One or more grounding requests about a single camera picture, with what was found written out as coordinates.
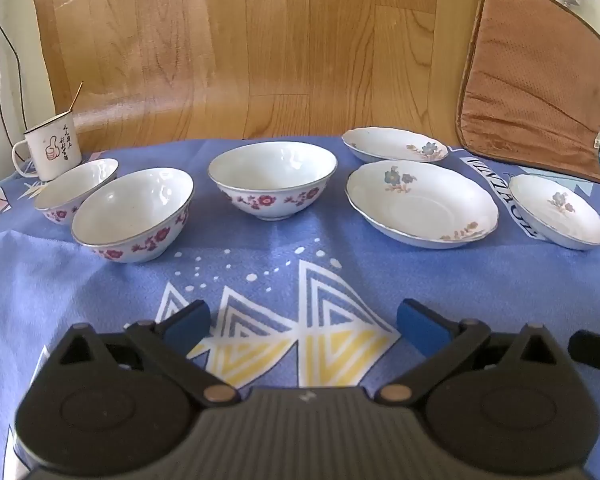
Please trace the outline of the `wood pattern vinyl sheet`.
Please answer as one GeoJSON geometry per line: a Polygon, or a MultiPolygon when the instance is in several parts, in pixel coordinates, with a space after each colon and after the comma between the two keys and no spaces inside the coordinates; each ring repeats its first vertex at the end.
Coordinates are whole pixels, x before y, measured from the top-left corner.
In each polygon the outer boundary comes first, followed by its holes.
{"type": "Polygon", "coordinates": [[[455,143],[478,0],[33,0],[82,148],[338,136],[455,143]]]}

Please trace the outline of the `large floral plate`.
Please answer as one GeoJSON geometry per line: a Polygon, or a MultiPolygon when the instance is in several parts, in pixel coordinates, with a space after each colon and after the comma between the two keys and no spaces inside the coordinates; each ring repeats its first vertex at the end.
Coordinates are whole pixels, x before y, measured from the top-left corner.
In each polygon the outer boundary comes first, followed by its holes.
{"type": "Polygon", "coordinates": [[[450,249],[498,227],[491,195],[456,171],[426,162],[383,160],[354,170],[347,199],[374,229],[402,244],[450,249]]]}

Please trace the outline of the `white enamel mug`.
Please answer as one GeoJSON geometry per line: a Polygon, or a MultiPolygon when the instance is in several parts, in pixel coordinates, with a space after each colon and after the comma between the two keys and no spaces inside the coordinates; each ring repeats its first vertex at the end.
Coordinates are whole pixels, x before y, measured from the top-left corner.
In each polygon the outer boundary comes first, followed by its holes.
{"type": "Polygon", "coordinates": [[[12,147],[12,163],[24,178],[53,181],[82,162],[82,153],[76,136],[73,111],[66,110],[25,133],[23,140],[12,147]],[[34,170],[24,171],[17,162],[16,148],[26,144],[34,170]]]}

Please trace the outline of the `blue patterned tablecloth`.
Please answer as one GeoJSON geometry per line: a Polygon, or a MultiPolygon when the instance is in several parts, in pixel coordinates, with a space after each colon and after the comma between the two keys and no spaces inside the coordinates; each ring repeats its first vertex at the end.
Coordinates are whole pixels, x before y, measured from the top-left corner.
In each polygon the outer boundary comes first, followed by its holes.
{"type": "MultiPolygon", "coordinates": [[[[394,327],[406,298],[499,332],[540,323],[560,342],[581,328],[600,333],[600,248],[574,252],[536,235],[508,192],[519,167],[452,151],[444,166],[492,196],[498,228],[474,244],[427,250],[382,235],[357,214],[344,187],[358,160],[338,139],[324,147],[337,156],[336,174],[312,206],[279,222],[244,214],[209,179],[210,162],[230,142],[116,151],[122,174],[175,167],[196,183],[182,234],[145,264],[102,260],[34,208],[38,181],[1,180],[0,479],[23,472],[12,418],[50,350],[77,322],[117,332],[204,300],[211,337],[193,358],[242,390],[378,389],[419,359],[394,327]]],[[[600,214],[600,185],[564,183],[600,214]]]]}

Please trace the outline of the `spoon in mug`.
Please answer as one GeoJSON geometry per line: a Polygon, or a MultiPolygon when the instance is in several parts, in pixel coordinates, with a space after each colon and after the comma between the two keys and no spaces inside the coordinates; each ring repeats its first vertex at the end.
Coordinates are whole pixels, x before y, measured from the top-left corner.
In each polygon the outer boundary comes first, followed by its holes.
{"type": "Polygon", "coordinates": [[[78,88],[76,89],[76,93],[74,94],[72,101],[69,105],[68,111],[71,113],[76,106],[76,101],[79,99],[80,93],[83,89],[84,81],[80,81],[78,88]]]}

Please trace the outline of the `brown seat cushion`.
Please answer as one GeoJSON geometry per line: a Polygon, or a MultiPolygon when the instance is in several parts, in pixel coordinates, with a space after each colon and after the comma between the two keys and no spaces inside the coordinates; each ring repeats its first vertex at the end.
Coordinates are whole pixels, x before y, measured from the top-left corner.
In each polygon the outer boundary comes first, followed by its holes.
{"type": "Polygon", "coordinates": [[[455,128],[471,153],[600,183],[600,34],[556,0],[480,0],[455,128]]]}

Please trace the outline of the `small floral plate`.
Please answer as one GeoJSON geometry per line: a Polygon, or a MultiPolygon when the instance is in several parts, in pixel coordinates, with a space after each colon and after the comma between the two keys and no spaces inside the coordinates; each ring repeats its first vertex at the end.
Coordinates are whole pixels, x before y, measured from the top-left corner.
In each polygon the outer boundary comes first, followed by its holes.
{"type": "Polygon", "coordinates": [[[512,177],[508,188],[521,217],[547,240],[581,252],[600,247],[600,215],[569,188],[532,174],[512,177]]]}

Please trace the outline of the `floral bowl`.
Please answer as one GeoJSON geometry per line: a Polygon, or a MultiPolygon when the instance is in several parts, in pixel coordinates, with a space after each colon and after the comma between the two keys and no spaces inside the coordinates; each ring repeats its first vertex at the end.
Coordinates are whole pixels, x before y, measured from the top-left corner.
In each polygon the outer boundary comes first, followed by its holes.
{"type": "Polygon", "coordinates": [[[237,209],[278,221],[313,205],[337,168],[337,157],[326,148],[270,141],[219,154],[210,162],[208,175],[237,209]]]}
{"type": "Polygon", "coordinates": [[[186,226],[194,193],[195,181],[184,170],[135,171],[92,194],[74,215],[71,234],[107,261],[154,260],[186,226]]]}
{"type": "Polygon", "coordinates": [[[77,166],[49,184],[35,197],[34,208],[47,220],[70,226],[81,205],[117,177],[119,162],[100,158],[77,166]]]}

